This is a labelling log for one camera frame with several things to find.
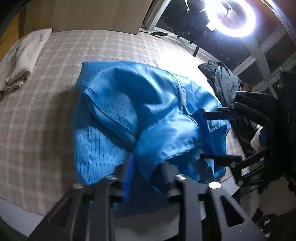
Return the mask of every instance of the beige towel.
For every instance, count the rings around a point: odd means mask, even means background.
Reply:
[[[51,28],[32,32],[10,48],[0,62],[0,91],[13,91],[22,87],[31,76],[51,32]]]

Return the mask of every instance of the bed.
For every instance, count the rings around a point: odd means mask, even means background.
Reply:
[[[141,32],[52,33],[31,78],[0,101],[1,202],[41,217],[75,182],[71,132],[78,90],[74,86],[84,61],[139,62],[207,82],[198,66],[209,59],[200,53],[193,57],[193,52],[172,38]],[[227,135],[227,153],[244,155],[232,130]],[[229,170],[221,181],[231,194],[238,189]],[[254,209],[250,204],[254,196],[256,192],[242,201],[247,212]]]

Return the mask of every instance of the screw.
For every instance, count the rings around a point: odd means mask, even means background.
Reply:
[[[186,178],[184,175],[182,175],[182,174],[175,175],[175,178],[176,178],[177,180],[186,180],[186,179],[187,179],[187,178]]]
[[[234,168],[237,165],[237,163],[235,161],[233,161],[232,163],[230,163],[230,167]]]
[[[106,179],[108,181],[115,181],[115,180],[117,180],[117,177],[115,175],[108,175],[108,176],[106,176]]]
[[[265,222],[264,222],[264,225],[268,224],[270,222],[269,219],[267,219]]]
[[[209,183],[209,188],[217,189],[217,188],[220,188],[220,187],[221,187],[221,183],[219,183],[219,182],[211,182],[211,183]]]
[[[83,186],[82,186],[81,183],[74,183],[74,184],[72,185],[72,188],[74,188],[74,189],[82,189]]]
[[[266,238],[270,238],[270,236],[271,236],[271,233],[270,232],[268,232],[267,234],[265,234],[264,235]]]

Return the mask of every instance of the blue cloth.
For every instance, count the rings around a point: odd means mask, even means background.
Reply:
[[[113,173],[128,152],[134,152],[145,180],[164,161],[204,183],[225,174],[213,160],[200,159],[203,152],[226,154],[228,121],[203,118],[221,103],[196,82],[139,63],[85,62],[76,86],[81,90],[73,122],[78,182],[96,183]]]

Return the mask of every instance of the black metal frame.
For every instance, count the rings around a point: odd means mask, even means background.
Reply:
[[[112,204],[122,202],[131,174],[132,156],[119,172],[96,184],[74,184],[44,217],[28,241],[85,240],[90,216],[90,241],[115,241]],[[206,184],[179,174],[176,166],[161,165],[163,179],[168,184],[167,196],[180,203],[179,241],[255,240],[265,237],[239,204],[222,188],[211,189]],[[205,204],[206,218],[202,220],[200,201]]]
[[[282,113],[284,107],[284,101],[276,100],[272,95],[238,91],[233,104],[218,108],[214,112],[205,112],[204,118],[232,120],[245,117],[260,124],[263,126],[261,133],[265,135],[263,149],[244,160],[240,156],[232,155],[202,154],[201,158],[211,158],[217,165],[230,167],[239,186],[259,185],[263,189],[266,188],[271,181],[277,180],[285,173],[285,165],[278,165],[280,159],[285,159],[284,156],[289,155],[289,140],[285,134],[286,130],[282,130],[287,123],[287,116]],[[242,169],[253,164],[257,164],[253,171],[241,174]],[[254,180],[257,174],[260,174],[260,178]]]

